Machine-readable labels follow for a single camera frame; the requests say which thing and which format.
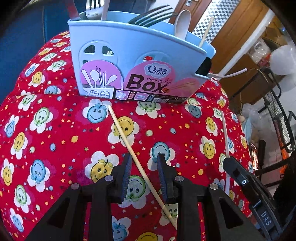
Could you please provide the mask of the wooden chopstick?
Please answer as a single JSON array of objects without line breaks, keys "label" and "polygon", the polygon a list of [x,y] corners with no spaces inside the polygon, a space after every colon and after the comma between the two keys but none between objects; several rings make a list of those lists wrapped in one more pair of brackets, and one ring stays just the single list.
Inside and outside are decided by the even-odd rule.
[{"label": "wooden chopstick", "polygon": [[211,26],[212,26],[212,24],[213,24],[214,19],[215,19],[215,18],[214,18],[213,16],[210,18],[210,21],[209,21],[209,23],[208,23],[208,26],[207,26],[207,28],[206,28],[206,30],[205,30],[205,32],[204,32],[203,38],[201,39],[201,42],[200,42],[200,44],[199,44],[199,47],[200,47],[200,48],[202,48],[202,46],[203,46],[203,44],[204,44],[204,42],[205,42],[205,40],[206,40],[206,37],[207,37],[207,35],[208,35],[208,32],[210,31],[210,28],[211,28]]},{"label": "wooden chopstick", "polygon": [[147,176],[145,170],[143,169],[140,161],[138,160],[134,150],[132,149],[132,146],[129,144],[127,137],[125,136],[119,121],[113,111],[112,106],[108,105],[107,106],[110,112],[110,115],[112,116],[113,122],[115,124],[115,126],[117,127],[117,130],[119,132],[119,135],[121,136],[127,150],[129,151],[129,153],[132,156],[133,161],[135,162],[136,167],[138,168],[140,174],[142,175],[143,179],[145,180],[146,184],[148,185],[149,189],[151,190],[153,196],[155,197],[156,201],[158,202],[158,204],[160,205],[162,211],[165,213],[165,215],[167,216],[168,220],[170,221],[170,223],[173,225],[173,227],[177,230],[177,222],[173,219],[173,217],[171,216],[170,212],[167,210],[165,204],[163,203],[162,199],[160,198],[160,196],[158,195],[157,191],[155,190],[154,186],[152,185],[149,177]]},{"label": "wooden chopstick", "polygon": [[[226,126],[226,121],[225,121],[225,116],[223,111],[221,111],[221,116],[222,116],[223,133],[224,133],[224,139],[225,139],[225,150],[226,150],[225,155],[227,158],[229,158],[230,155],[229,155],[227,126]],[[229,190],[230,190],[230,175],[226,173],[225,193],[227,195],[229,195]]]},{"label": "wooden chopstick", "polygon": [[105,21],[107,19],[107,13],[108,13],[108,9],[109,9],[110,0],[100,1],[100,4],[102,7],[101,20]]}]

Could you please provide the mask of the silver fork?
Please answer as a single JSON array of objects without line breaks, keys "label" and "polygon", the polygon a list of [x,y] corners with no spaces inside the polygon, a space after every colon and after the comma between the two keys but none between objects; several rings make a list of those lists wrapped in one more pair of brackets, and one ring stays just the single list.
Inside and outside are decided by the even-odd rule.
[{"label": "silver fork", "polygon": [[168,20],[172,17],[176,17],[178,13],[173,11],[173,8],[169,5],[158,6],[154,9],[150,9],[145,13],[142,13],[135,18],[128,21],[128,24],[137,25],[149,28],[164,20]]},{"label": "silver fork", "polygon": [[86,17],[88,20],[100,20],[104,6],[104,0],[87,0]]}]

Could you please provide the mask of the blue kitchen counter cabinet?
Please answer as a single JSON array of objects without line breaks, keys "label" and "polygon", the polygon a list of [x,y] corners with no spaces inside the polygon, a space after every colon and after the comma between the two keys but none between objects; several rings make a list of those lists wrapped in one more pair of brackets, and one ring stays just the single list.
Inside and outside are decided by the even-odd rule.
[{"label": "blue kitchen counter cabinet", "polygon": [[77,95],[64,1],[1,1],[1,104],[26,93]]}]

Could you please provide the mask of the red smiley flower tablecloth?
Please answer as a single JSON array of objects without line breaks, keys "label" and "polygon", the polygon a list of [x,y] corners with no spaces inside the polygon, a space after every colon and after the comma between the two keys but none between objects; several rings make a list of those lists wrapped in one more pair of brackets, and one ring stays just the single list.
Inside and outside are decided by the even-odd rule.
[{"label": "red smiley flower tablecloth", "polygon": [[[159,153],[193,183],[216,183],[225,189],[221,111],[229,154],[253,170],[241,124],[215,80],[205,82],[181,104],[65,96],[56,85],[47,86],[44,93],[22,91],[1,104],[1,217],[13,240],[24,240],[71,184],[92,184],[123,161],[127,149],[108,105],[155,190],[160,189]],[[232,179],[229,196],[250,215]]]}]

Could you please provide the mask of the black metal rack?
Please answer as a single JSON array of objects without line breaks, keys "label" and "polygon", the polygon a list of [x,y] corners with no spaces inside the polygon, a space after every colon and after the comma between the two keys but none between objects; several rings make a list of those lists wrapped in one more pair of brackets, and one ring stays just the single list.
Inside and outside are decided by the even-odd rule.
[{"label": "black metal rack", "polygon": [[271,69],[268,67],[262,67],[259,69],[258,73],[262,75],[268,84],[268,92],[263,96],[264,107],[260,109],[259,112],[261,113],[266,109],[268,110],[275,128],[281,153],[281,161],[273,164],[273,168],[275,170],[281,168],[284,172],[284,167],[287,165],[287,159],[292,152],[295,151],[295,136],[293,135],[292,127],[290,125],[290,121],[295,115],[292,111],[289,112],[289,115],[286,114],[280,102],[282,94],[281,87]]}]

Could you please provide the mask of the light blue chopsticks box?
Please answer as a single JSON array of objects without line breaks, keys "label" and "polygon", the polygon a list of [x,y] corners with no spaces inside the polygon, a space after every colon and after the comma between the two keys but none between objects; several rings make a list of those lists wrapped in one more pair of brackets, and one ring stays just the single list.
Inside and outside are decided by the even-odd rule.
[{"label": "light blue chopsticks box", "polygon": [[215,48],[193,33],[174,35],[172,24],[131,25],[132,13],[107,20],[69,20],[74,73],[81,96],[182,103],[209,80],[201,64]]}]

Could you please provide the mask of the white plastic spoon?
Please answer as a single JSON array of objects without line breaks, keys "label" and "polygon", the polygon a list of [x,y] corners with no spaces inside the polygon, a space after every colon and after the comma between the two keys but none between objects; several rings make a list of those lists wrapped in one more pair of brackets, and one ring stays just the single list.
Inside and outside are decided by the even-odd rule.
[{"label": "white plastic spoon", "polygon": [[185,40],[187,32],[189,30],[189,25],[191,21],[191,13],[184,9],[176,17],[174,23],[174,36]]}]

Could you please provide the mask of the white plastic bag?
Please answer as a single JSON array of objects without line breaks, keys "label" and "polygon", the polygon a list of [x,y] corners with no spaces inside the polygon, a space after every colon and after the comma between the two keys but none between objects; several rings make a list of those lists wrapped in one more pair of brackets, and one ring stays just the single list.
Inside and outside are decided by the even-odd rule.
[{"label": "white plastic bag", "polygon": [[274,50],[270,55],[269,66],[276,75],[295,73],[295,46],[284,45]]}]

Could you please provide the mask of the brown wooden door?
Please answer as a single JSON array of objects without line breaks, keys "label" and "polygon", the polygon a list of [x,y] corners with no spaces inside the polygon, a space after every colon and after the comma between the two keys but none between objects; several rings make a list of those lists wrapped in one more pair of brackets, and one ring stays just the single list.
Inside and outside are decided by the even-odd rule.
[{"label": "brown wooden door", "polygon": [[262,1],[178,1],[174,12],[191,13],[189,31],[202,38],[214,21],[206,41],[215,49],[212,72],[219,73],[259,26],[269,8]]}]

